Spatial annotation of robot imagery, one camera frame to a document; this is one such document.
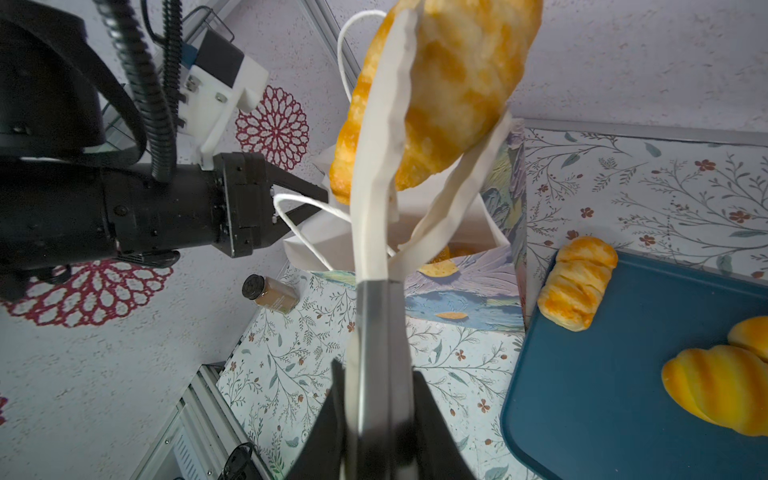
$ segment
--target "pastry on tray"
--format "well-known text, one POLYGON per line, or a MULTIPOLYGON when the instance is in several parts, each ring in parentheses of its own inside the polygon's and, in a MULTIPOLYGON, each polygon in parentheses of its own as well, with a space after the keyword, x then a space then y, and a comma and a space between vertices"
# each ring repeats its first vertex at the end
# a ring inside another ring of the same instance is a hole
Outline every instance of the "pastry on tray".
MULTIPOLYGON (((360 126, 386 36, 395 16, 417 4, 399 0, 368 48, 329 172, 331 190, 343 204, 349 204, 360 126)), ((425 0, 398 190, 450 167, 496 125, 523 76, 541 5, 542 0, 425 0)))
POLYGON ((728 343, 768 362, 768 316, 756 316, 734 325, 728 332, 728 343))
POLYGON ((603 240, 573 240, 558 251, 538 296, 539 311, 573 332, 588 329, 617 265, 616 250, 603 240))
POLYGON ((768 435, 768 364, 749 350, 718 345, 687 349, 661 370, 677 404, 742 435, 768 435))

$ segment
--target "spice jar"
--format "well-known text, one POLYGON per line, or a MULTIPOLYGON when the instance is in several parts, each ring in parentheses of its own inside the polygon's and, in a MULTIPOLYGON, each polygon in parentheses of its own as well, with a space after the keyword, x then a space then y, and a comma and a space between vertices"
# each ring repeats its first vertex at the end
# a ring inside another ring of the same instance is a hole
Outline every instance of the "spice jar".
POLYGON ((269 310, 288 313, 299 302, 299 295, 283 282, 261 275, 251 275, 243 282, 243 296, 269 310))

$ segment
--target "yellow bread roll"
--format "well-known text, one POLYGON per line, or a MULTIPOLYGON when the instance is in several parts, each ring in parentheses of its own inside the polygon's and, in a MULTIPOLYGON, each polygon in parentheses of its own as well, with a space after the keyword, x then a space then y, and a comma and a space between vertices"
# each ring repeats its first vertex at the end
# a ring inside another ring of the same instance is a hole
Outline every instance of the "yellow bread roll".
POLYGON ((768 316, 755 316, 734 325, 728 332, 728 343, 768 362, 768 316))
POLYGON ((572 260, 589 260, 592 263, 605 265, 611 270, 619 263, 616 250, 603 240, 596 237, 578 237, 558 251, 558 262, 572 260))
MULTIPOLYGON (((368 48, 329 172, 343 204, 349 204, 362 117, 387 34, 395 16, 417 4, 399 0, 368 48)), ((541 6, 542 0, 425 0, 397 190, 450 167, 493 128, 523 76, 541 6)))
POLYGON ((539 311, 573 332, 588 329, 617 265, 616 250, 603 240, 577 238, 558 252, 538 296, 539 311))
POLYGON ((664 388, 700 419, 742 435, 768 435, 768 365, 748 350, 687 349, 661 370, 664 388))

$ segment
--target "floral patterned surface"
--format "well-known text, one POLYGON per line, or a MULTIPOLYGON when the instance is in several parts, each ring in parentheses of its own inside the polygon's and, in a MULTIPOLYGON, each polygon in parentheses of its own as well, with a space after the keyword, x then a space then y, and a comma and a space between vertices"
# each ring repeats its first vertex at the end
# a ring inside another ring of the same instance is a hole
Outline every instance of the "floral patterned surface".
MULTIPOLYGON (((301 292, 288 315, 262 310, 227 362, 218 388, 275 478, 301 452, 355 330, 354 290, 291 266, 283 281, 301 292)), ((537 478, 509 453, 498 414, 523 335, 408 318, 414 365, 423 372, 475 476, 537 478)))
POLYGON ((115 260, 81 263, 72 267, 67 282, 51 285, 36 280, 23 299, 2 305, 11 315, 38 326, 100 326, 146 305, 172 273, 171 268, 145 268, 115 260))
POLYGON ((727 276, 768 270, 768 148, 534 129, 525 146, 529 298, 580 235, 727 276))
POLYGON ((295 97, 269 85, 256 109, 238 112, 237 141, 245 152, 261 152, 271 164, 292 170, 306 154, 310 127, 295 97))

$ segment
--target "paper bag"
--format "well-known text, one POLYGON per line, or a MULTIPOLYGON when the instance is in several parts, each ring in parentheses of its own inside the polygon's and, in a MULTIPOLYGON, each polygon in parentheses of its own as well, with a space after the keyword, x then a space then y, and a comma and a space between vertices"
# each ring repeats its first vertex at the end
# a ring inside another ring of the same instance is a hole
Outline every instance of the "paper bag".
MULTIPOLYGON (((491 173, 472 202, 449 247, 476 252, 420 269, 406 278, 406 314, 476 329, 523 331, 525 299, 525 169, 522 123, 516 122, 499 149, 491 173)), ((333 147, 316 159, 326 172, 333 147)), ((405 243, 442 189, 453 167, 418 187, 398 192, 400 220, 389 225, 389 245, 405 243)), ((323 185, 329 189, 328 178, 323 185)), ((329 203, 348 211, 332 194, 329 203)), ((349 223, 319 212, 300 225, 301 232, 326 257, 327 268, 297 237, 283 241, 291 264, 326 280, 355 286, 352 229, 349 223)))

